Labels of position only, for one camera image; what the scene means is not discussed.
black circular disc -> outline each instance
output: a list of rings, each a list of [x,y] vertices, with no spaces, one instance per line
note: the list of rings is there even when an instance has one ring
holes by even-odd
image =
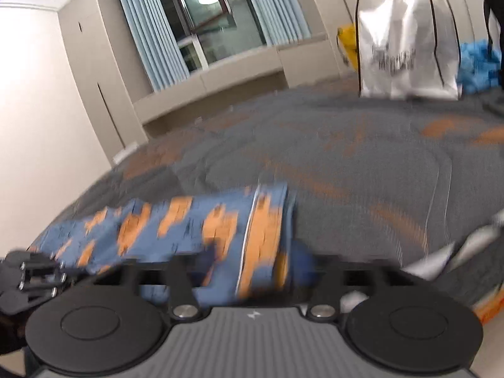
[[[369,359],[415,374],[469,367],[483,340],[470,309],[423,287],[391,287],[362,302],[346,331]]]
[[[50,368],[70,374],[119,372],[159,342],[158,310],[122,287],[86,286],[42,305],[26,324],[26,341]]]

yellow object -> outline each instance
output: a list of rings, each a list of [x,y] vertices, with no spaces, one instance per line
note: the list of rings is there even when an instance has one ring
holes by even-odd
[[[338,49],[340,50],[343,61],[346,65],[352,64],[353,69],[357,70],[359,67],[357,62],[357,37],[355,36],[355,26],[350,24],[338,29]],[[341,51],[339,43],[343,45],[346,55]]]

light blue curtain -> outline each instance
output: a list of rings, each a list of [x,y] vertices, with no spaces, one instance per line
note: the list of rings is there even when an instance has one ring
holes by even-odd
[[[251,0],[268,45],[311,36],[298,0]]]
[[[121,0],[129,29],[155,91],[189,76],[161,0]]]

silver bag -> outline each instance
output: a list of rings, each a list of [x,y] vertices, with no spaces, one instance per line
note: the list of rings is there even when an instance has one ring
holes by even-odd
[[[361,96],[458,99],[460,44],[447,0],[358,0]]]

metal bolt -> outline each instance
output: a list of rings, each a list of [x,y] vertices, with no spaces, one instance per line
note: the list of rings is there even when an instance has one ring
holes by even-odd
[[[198,315],[198,309],[191,304],[179,305],[173,309],[173,315],[178,318],[192,318]]]
[[[336,314],[336,310],[330,305],[321,304],[312,307],[311,313],[317,318],[329,318]]]

